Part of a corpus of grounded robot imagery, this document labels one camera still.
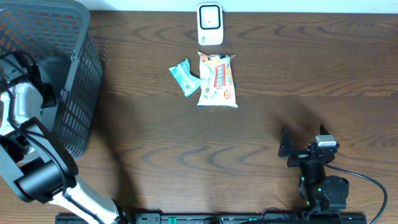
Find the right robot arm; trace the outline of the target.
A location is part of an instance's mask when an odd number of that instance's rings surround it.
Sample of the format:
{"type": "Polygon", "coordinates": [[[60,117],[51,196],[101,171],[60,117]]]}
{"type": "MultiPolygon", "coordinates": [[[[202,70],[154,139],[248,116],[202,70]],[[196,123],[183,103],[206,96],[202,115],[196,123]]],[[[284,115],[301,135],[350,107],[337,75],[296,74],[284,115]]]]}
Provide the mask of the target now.
{"type": "Polygon", "coordinates": [[[294,149],[290,134],[282,128],[278,156],[287,159],[288,167],[300,168],[300,188],[304,189],[303,196],[310,212],[339,212],[346,208],[349,182],[325,172],[325,167],[335,159],[339,147],[324,125],[320,125],[320,134],[306,149],[294,149]]]}

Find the yellow snack bag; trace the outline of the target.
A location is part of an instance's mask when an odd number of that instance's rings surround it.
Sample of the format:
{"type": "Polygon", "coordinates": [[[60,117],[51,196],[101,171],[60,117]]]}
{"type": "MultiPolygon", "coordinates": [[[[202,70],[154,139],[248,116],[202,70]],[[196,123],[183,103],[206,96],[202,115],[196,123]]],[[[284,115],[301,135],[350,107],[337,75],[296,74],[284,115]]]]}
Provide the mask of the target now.
{"type": "Polygon", "coordinates": [[[201,95],[198,107],[226,106],[237,108],[231,61],[235,55],[198,52],[200,56],[201,95]]]}

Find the light green wipes packet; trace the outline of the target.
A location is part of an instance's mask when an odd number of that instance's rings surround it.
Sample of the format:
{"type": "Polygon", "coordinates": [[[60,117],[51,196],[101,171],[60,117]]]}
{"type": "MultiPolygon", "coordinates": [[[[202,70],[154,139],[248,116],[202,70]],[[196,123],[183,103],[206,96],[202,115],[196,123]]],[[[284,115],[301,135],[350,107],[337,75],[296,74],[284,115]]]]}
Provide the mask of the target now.
{"type": "Polygon", "coordinates": [[[188,58],[178,65],[170,67],[169,70],[180,85],[185,97],[190,96],[200,87],[201,79],[191,74],[188,58]]]}

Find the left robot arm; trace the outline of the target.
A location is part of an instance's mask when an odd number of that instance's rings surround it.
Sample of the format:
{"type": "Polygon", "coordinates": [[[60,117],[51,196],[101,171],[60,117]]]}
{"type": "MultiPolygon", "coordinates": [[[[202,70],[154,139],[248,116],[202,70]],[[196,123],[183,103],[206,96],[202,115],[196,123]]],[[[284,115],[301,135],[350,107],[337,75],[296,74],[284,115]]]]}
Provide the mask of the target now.
{"type": "Polygon", "coordinates": [[[44,83],[26,52],[1,55],[1,177],[23,201],[66,208],[87,223],[134,223],[116,202],[92,189],[77,164],[42,123],[42,111],[56,106],[53,87],[44,83]]]}

